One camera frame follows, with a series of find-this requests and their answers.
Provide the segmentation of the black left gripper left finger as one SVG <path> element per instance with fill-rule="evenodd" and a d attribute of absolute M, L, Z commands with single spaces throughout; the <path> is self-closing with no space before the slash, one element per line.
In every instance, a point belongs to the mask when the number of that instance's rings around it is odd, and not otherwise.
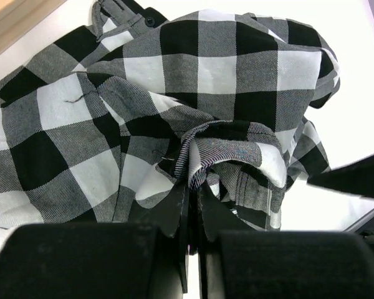
<path fill-rule="evenodd" d="M 0 253 L 0 298 L 182 298 L 188 206 L 179 181 L 130 222 L 22 226 Z"/>

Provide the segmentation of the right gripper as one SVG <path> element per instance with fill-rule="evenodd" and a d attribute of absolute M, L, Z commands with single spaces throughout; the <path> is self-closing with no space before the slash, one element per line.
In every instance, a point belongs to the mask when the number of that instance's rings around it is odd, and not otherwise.
<path fill-rule="evenodd" d="M 316 187 L 374 199 L 374 154 L 360 161 L 308 178 L 307 184 Z M 374 208 L 346 229 L 362 236 L 374 246 Z"/>

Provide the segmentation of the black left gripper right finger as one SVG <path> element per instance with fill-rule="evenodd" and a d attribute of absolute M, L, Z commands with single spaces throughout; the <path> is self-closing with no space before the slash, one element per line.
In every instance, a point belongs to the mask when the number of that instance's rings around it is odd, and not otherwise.
<path fill-rule="evenodd" d="M 346 232 L 260 232 L 197 195 L 201 298 L 374 298 L 374 253 Z"/>

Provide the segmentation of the black white checkered shirt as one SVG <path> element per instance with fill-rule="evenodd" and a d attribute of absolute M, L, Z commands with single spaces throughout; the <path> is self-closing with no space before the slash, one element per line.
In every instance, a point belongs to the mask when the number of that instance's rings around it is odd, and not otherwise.
<path fill-rule="evenodd" d="M 124 222 L 184 180 L 277 230 L 294 181 L 329 169 L 304 114 L 339 86 L 306 24 L 97 1 L 90 26 L 0 80 L 0 229 Z"/>

